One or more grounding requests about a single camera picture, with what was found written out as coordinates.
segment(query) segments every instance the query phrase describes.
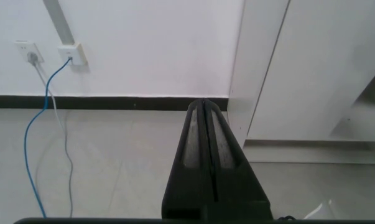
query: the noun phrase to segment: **blue cable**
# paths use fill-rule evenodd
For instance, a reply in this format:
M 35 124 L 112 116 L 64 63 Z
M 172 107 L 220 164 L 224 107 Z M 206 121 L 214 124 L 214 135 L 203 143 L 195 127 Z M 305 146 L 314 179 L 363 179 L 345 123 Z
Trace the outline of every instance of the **blue cable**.
M 39 208 L 40 208 L 40 211 L 42 212 L 42 216 L 44 216 L 44 218 L 46 218 L 46 213 L 45 213 L 45 209 L 44 209 L 44 206 L 42 205 L 42 202 L 40 201 L 40 197 L 38 195 L 38 192 L 37 192 L 37 189 L 35 188 L 35 185 L 34 185 L 34 181 L 32 180 L 32 177 L 31 177 L 31 173 L 30 173 L 30 168 L 28 166 L 28 160 L 27 160 L 27 135 L 28 135 L 28 130 L 30 129 L 30 126 L 31 124 L 35 121 L 35 119 L 38 118 L 38 116 L 40 114 L 42 114 L 47 108 L 48 108 L 48 90 L 49 90 L 49 83 L 50 81 L 52 80 L 52 78 L 59 72 L 61 71 L 68 63 L 69 61 L 71 60 L 72 58 L 69 58 L 63 66 L 61 66 L 49 79 L 48 79 L 48 82 L 46 83 L 46 89 L 45 89 L 45 104 L 44 104 L 44 108 L 42 108 L 41 111 L 39 111 L 39 113 L 37 113 L 37 115 L 35 115 L 32 120 L 30 121 L 30 123 L 27 125 L 27 129 L 25 130 L 25 134 L 24 134 L 24 159 L 25 159 L 25 168 L 27 169 L 27 173 L 28 173 L 28 177 L 30 179 L 30 182 L 31 182 L 31 186 L 32 186 L 32 190 L 34 191 L 34 194 L 35 194 L 35 197 L 37 199 L 37 202 L 38 202 L 38 205 L 39 205 Z

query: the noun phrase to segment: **cabinet door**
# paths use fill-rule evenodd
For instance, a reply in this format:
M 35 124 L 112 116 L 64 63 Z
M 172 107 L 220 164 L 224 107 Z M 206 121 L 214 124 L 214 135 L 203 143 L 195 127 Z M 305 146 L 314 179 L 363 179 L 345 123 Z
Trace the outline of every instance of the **cabinet door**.
M 375 1 L 291 0 L 249 139 L 324 140 L 375 76 Z
M 274 50 L 288 0 L 248 0 L 244 5 L 228 116 L 242 147 Z

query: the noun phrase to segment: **wall socket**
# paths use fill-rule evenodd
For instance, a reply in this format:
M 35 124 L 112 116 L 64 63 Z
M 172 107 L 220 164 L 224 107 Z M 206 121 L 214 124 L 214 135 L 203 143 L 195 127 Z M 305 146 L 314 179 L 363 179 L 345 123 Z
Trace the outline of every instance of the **wall socket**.
M 35 53 L 38 56 L 38 62 L 40 63 L 44 62 L 44 59 L 39 53 L 38 48 L 35 45 L 35 43 L 18 40 L 18 41 L 15 41 L 14 44 L 16 45 L 17 49 L 19 50 L 25 62 L 28 62 L 28 57 L 27 57 L 28 52 Z

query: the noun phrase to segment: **gray cable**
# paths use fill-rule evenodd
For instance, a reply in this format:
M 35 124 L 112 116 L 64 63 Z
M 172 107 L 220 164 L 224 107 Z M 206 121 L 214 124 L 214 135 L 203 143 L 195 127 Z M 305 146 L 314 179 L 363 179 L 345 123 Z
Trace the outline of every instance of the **gray cable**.
M 39 78 L 42 81 L 42 84 L 44 85 L 44 87 L 46 87 L 45 79 L 44 79 L 43 75 L 41 74 L 41 72 L 39 71 L 39 69 L 37 67 L 38 56 L 35 53 L 29 52 L 27 54 L 27 57 L 28 57 L 28 61 L 31 63 L 32 66 L 34 66 L 35 70 L 37 71 L 37 73 L 39 75 Z M 55 112 L 57 122 L 58 122 L 59 126 L 61 127 L 61 129 L 64 133 L 65 154 L 66 154 L 66 156 L 67 156 L 67 158 L 68 158 L 68 160 L 70 161 L 70 164 L 71 164 L 70 176 L 68 178 L 68 194 L 70 196 L 70 218 L 71 218 L 72 215 L 73 215 L 73 199 L 72 199 L 72 191 L 71 191 L 71 180 L 72 180 L 72 175 L 73 175 L 73 161 L 71 160 L 71 157 L 68 154 L 68 149 L 67 149 L 67 127 L 63 126 L 62 122 L 60 121 L 60 118 L 58 117 L 58 114 L 57 114 L 57 106 L 56 106 L 55 97 L 53 96 L 53 94 L 50 90 L 48 90 L 48 91 L 49 91 L 50 97 L 52 98 L 52 101 L 53 101 L 53 108 L 54 108 L 54 112 Z

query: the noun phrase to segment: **power cord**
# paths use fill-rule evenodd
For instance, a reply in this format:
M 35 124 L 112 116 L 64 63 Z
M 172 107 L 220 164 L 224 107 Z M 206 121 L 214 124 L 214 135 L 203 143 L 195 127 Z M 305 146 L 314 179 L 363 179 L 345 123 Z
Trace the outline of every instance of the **power cord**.
M 36 54 L 32 53 L 32 52 L 29 52 L 28 53 L 28 59 L 29 59 L 29 62 L 36 68 L 37 66 L 37 56 Z M 35 121 L 35 119 L 38 118 L 39 115 L 41 115 L 47 108 L 48 108 L 48 92 L 49 92 L 49 84 L 50 84 L 50 81 L 52 81 L 52 78 L 59 72 L 61 71 L 68 63 L 69 61 L 71 61 L 72 58 L 69 58 L 63 66 L 61 66 L 52 76 L 50 76 L 50 78 L 48 79 L 48 82 L 46 83 L 45 85 L 45 103 L 44 103 L 44 107 L 42 108 L 41 111 L 39 111 L 39 113 L 37 113 L 30 121 L 30 123 L 27 125 L 27 128 L 25 130 L 25 134 L 24 134 L 24 159 L 25 159 L 25 168 L 27 169 L 27 174 L 29 176 L 29 180 L 30 180 L 30 183 L 31 183 L 31 186 L 32 186 L 32 190 L 34 191 L 34 194 L 35 194 L 35 197 L 37 199 L 37 202 L 38 202 L 38 205 L 39 205 L 39 208 L 42 212 L 42 216 L 44 218 L 46 218 L 46 213 L 45 213 L 45 209 L 44 209 L 44 206 L 42 205 L 42 202 L 40 200 L 40 197 L 39 197 L 39 194 L 38 194 L 38 191 L 37 189 L 35 188 L 35 185 L 34 185 L 34 181 L 32 180 L 32 177 L 31 177 L 31 173 L 30 173 L 30 169 L 29 169 L 29 166 L 28 166 L 28 159 L 27 159 L 27 135 L 28 135 L 28 130 L 30 129 L 30 126 L 31 124 Z M 55 114 L 57 116 L 57 112 L 56 112 L 56 106 L 55 106 L 55 100 L 54 100 L 54 97 L 52 95 L 52 99 L 53 99 L 53 107 L 55 108 Z M 66 140 L 65 140 L 65 145 L 66 145 L 66 154 L 67 154 L 67 157 L 68 159 L 70 160 L 71 164 L 72 164 L 72 161 L 70 159 L 70 156 L 68 155 L 68 152 L 67 152 L 67 135 L 66 135 Z M 71 211 L 70 211 L 70 216 L 72 215 L 72 196 L 71 196 L 71 176 L 72 176 L 72 169 L 71 169 L 71 172 L 70 172 L 70 178 L 69 178 L 69 191 L 70 191 L 70 201 L 71 201 Z

